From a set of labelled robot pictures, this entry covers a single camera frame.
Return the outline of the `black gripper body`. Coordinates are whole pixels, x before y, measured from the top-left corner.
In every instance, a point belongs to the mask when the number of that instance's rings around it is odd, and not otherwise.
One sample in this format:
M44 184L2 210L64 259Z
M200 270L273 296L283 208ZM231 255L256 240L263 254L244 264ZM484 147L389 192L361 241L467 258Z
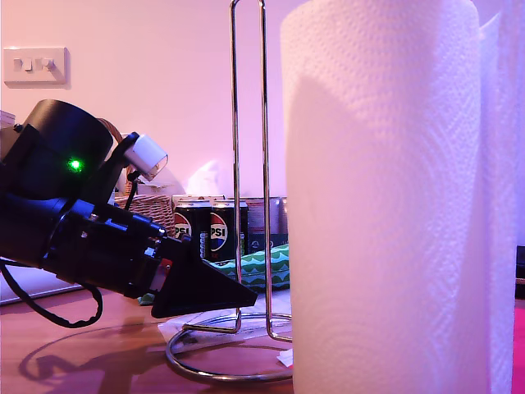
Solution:
M131 211L77 200L57 224L43 268L66 282L137 298L152 289L166 230Z

